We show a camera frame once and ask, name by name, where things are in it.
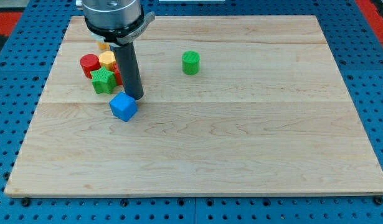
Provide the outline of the yellow block under arm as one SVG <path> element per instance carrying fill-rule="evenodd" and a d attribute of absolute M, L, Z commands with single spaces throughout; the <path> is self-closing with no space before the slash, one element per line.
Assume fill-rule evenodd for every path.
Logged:
<path fill-rule="evenodd" d="M 110 45 L 107 43 L 103 43 L 103 42 L 97 42 L 97 47 L 100 50 L 110 50 Z"/>

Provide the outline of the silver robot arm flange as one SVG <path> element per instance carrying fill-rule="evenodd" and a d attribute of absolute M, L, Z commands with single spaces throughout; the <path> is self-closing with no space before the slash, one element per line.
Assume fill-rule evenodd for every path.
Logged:
<path fill-rule="evenodd" d="M 140 0 L 76 0 L 75 5 L 83 11 L 92 37 L 114 47 L 132 43 L 155 20 Z"/>

